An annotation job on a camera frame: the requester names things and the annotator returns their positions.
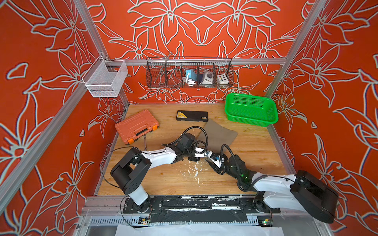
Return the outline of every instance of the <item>black case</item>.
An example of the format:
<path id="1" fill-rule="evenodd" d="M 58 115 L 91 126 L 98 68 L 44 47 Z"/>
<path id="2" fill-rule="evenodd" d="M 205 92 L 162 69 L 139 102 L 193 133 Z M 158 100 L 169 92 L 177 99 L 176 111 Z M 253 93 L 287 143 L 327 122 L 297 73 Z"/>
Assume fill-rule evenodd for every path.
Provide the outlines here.
<path id="1" fill-rule="evenodd" d="M 207 111 L 177 111 L 176 120 L 207 122 L 209 117 Z"/>

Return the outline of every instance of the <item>orange floral wallpaper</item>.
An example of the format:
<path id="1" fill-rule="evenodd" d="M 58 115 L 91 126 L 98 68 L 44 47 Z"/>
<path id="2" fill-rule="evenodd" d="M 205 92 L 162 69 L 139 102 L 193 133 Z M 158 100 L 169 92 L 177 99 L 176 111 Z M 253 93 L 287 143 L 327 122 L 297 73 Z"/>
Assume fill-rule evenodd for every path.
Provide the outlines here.
<path id="1" fill-rule="evenodd" d="M 0 19 L 1 184 L 98 53 L 71 0 L 3 1 Z"/>
<path id="2" fill-rule="evenodd" d="M 1 235 L 72 235 L 124 109 L 86 92 L 0 216 Z"/>
<path id="3" fill-rule="evenodd" d="M 0 3 L 0 184 L 98 57 L 71 0 Z M 0 235 L 70 235 L 124 113 L 87 92 L 0 216 Z"/>
<path id="4" fill-rule="evenodd" d="M 111 59 L 165 56 L 285 57 L 314 1 L 85 0 Z M 227 89 L 148 88 L 130 66 L 124 90 L 133 103 L 224 102 L 228 93 L 263 96 L 279 65 L 235 66 Z"/>
<path id="5" fill-rule="evenodd" d="M 378 234 L 378 3 L 329 0 L 273 99 L 296 170 L 339 193 L 336 235 Z"/>

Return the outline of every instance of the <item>green plastic basket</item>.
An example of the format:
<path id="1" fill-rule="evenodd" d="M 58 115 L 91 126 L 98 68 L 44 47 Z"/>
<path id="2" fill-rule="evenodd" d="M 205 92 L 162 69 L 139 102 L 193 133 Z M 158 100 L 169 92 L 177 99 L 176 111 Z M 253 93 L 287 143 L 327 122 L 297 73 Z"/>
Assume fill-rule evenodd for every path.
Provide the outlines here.
<path id="1" fill-rule="evenodd" d="M 230 93 L 225 112 L 228 120 L 250 125 L 266 127 L 278 121 L 276 104 L 267 97 Z"/>

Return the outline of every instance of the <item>blue device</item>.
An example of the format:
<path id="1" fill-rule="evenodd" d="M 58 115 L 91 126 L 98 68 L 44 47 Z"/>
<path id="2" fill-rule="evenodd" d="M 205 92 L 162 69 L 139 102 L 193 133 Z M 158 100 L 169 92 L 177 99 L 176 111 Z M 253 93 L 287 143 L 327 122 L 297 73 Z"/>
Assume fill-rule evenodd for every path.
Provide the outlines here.
<path id="1" fill-rule="evenodd" d="M 185 77 L 188 77 L 188 80 L 197 81 L 197 74 L 192 69 L 186 70 Z"/>

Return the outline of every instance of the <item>black wire basket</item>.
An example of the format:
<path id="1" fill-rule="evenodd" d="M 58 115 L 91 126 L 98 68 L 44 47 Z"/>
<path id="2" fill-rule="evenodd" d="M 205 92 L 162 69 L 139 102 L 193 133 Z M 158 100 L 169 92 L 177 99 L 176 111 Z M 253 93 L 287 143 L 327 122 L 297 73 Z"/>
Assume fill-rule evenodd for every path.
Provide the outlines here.
<path id="1" fill-rule="evenodd" d="M 150 88 L 228 88 L 234 85 L 231 58 L 218 57 L 148 57 L 147 86 Z M 192 70 L 198 78 L 212 77 L 212 82 L 188 84 L 186 71 Z M 218 83 L 217 76 L 226 77 L 228 83 Z"/>

